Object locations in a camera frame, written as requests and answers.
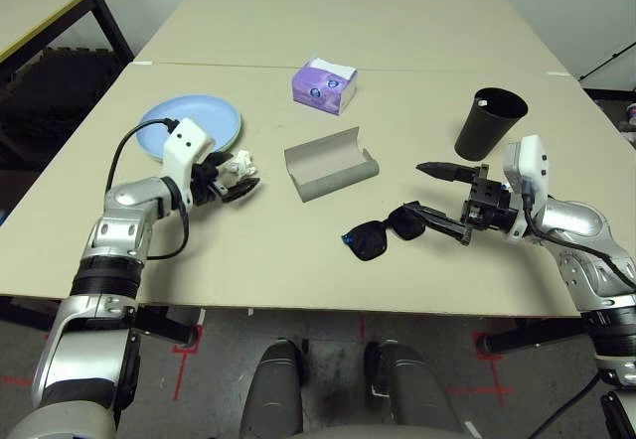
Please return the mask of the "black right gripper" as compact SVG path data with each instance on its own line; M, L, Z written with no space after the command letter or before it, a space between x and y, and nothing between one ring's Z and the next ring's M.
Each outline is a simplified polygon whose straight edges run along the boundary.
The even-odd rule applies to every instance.
M511 205L511 192L502 183L488 179L487 164L467 167L448 162L425 162L418 164L416 169L438 180L470 185L468 199L462 206L462 222L419 202L402 205L422 219L428 228L444 233L462 245L470 243L472 227L478 230L496 229L503 233L510 231L518 210Z

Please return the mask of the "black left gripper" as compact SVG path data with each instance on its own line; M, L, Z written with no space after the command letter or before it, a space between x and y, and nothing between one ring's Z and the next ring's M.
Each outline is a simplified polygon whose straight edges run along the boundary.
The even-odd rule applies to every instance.
M221 198L224 204L234 202L249 194L258 185L260 178L244 178L231 187L218 180L219 168L234 155L228 152L212 152L203 162L195 164L191 172L190 191L197 207Z

